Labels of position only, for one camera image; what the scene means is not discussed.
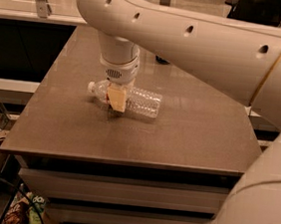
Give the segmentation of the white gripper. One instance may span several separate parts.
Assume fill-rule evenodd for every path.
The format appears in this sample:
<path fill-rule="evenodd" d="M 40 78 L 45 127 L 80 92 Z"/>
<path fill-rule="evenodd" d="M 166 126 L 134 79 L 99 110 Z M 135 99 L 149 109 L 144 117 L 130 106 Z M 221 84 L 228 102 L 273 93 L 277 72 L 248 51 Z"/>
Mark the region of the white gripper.
<path fill-rule="evenodd" d="M 135 58 L 126 64 L 115 64 L 107 62 L 106 59 L 100 57 L 100 62 L 104 67 L 107 80 L 112 82 L 107 88 L 111 107 L 116 112 L 124 112 L 128 97 L 128 90 L 125 85 L 128 85 L 137 77 L 140 69 L 140 60 Z"/>

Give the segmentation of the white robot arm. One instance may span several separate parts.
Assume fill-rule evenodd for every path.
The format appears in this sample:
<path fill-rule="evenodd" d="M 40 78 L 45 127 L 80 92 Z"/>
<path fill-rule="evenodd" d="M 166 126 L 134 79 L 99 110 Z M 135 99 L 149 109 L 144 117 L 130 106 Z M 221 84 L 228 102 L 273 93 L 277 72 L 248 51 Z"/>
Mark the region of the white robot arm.
<path fill-rule="evenodd" d="M 162 56 L 281 132 L 281 28 L 145 0 L 77 4 L 89 25 Z M 281 133 L 238 180 L 213 224 L 281 224 Z"/>

